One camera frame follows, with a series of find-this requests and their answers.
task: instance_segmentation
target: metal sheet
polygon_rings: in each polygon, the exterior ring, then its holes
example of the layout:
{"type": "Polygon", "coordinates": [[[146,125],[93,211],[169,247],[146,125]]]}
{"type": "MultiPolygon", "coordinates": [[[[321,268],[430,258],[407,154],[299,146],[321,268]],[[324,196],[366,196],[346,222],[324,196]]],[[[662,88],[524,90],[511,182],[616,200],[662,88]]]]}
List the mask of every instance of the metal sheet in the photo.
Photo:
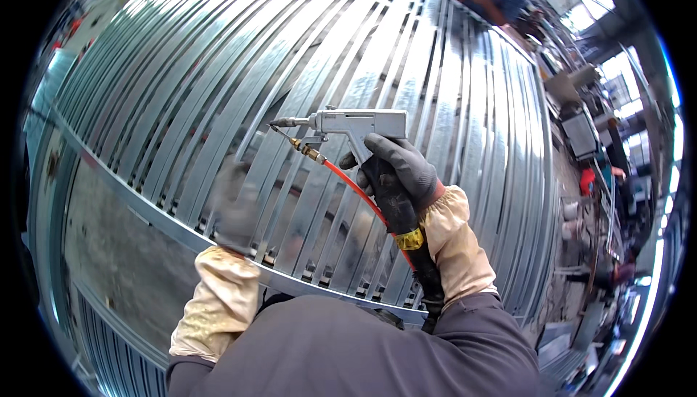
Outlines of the metal sheet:
{"type": "MultiPolygon", "coordinates": [[[[265,283],[421,324],[420,289],[370,209],[265,126],[327,103],[405,109],[409,139],[467,193],[505,306],[523,323],[557,222],[541,96],[530,57],[453,0],[132,0],[55,114],[131,208],[194,250],[210,244],[220,166],[243,163],[240,182],[258,192],[257,262],[273,251],[265,283]]],[[[342,136],[320,147],[333,161],[347,150],[342,136]]]]}

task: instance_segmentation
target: beige sleeve protector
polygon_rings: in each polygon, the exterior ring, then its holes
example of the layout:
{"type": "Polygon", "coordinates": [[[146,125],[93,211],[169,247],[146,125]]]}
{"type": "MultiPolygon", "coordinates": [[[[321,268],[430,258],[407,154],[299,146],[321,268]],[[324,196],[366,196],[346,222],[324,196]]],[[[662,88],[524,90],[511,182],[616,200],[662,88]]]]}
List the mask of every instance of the beige sleeve protector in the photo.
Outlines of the beige sleeve protector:
{"type": "Polygon", "coordinates": [[[457,185],[446,187],[439,200],[420,214],[429,253],[440,271],[444,309],[466,295],[498,293],[493,285],[496,273],[467,224],[469,218],[467,196],[457,185]]]}
{"type": "Polygon", "coordinates": [[[219,246],[196,256],[201,282],[172,332],[171,356],[196,355],[217,362],[252,323],[257,311],[259,270],[219,246]]]}

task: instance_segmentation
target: yellow tape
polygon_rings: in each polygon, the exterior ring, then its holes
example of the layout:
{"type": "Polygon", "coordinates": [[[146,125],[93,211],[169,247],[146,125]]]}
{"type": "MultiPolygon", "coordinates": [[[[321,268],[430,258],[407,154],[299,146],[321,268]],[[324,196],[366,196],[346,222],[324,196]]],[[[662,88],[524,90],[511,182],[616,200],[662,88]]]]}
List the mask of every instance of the yellow tape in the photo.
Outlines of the yellow tape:
{"type": "Polygon", "coordinates": [[[421,229],[416,228],[406,234],[395,236],[395,241],[401,250],[416,250],[424,244],[424,236],[421,229]]]}

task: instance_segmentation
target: black work glove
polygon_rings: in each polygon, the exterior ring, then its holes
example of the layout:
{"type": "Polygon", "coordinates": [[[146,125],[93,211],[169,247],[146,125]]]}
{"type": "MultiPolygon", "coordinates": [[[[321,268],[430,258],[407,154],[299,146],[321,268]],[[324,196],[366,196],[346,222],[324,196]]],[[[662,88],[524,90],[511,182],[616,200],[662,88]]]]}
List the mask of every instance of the black work glove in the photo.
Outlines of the black work glove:
{"type": "MultiPolygon", "coordinates": [[[[386,160],[395,168],[396,176],[410,194],[416,210],[428,207],[443,194],[443,185],[436,175],[436,168],[407,140],[389,140],[371,132],[363,143],[376,157],[386,160]]],[[[357,165],[350,152],[339,160],[339,167],[344,170],[357,165]]],[[[358,169],[356,184],[368,196],[374,194],[373,187],[361,169],[358,169]]]]}

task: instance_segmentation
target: red hose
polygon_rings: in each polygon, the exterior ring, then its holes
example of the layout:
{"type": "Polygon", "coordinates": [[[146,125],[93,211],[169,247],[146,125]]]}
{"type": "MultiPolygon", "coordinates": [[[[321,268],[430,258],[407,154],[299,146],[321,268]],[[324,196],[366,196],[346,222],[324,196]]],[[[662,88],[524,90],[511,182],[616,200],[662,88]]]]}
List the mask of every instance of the red hose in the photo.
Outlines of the red hose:
{"type": "MultiPolygon", "coordinates": [[[[354,183],[350,177],[348,177],[344,172],[342,172],[342,169],[336,167],[334,164],[329,162],[329,160],[324,162],[324,165],[329,168],[332,172],[334,172],[336,175],[339,175],[339,177],[353,189],[354,192],[358,193],[361,199],[365,201],[370,208],[372,208],[373,211],[375,211],[375,214],[378,216],[378,218],[385,224],[385,226],[389,227],[388,221],[385,220],[385,217],[383,216],[383,212],[380,211],[380,208],[378,208],[378,205],[375,205],[375,202],[373,202],[366,193],[363,192],[363,190],[360,189],[360,187],[354,183]]],[[[406,259],[406,262],[409,263],[409,267],[411,267],[412,270],[414,270],[414,266],[411,264],[411,261],[409,260],[408,255],[406,254],[405,251],[402,251],[402,255],[404,255],[404,258],[406,259]]]]}

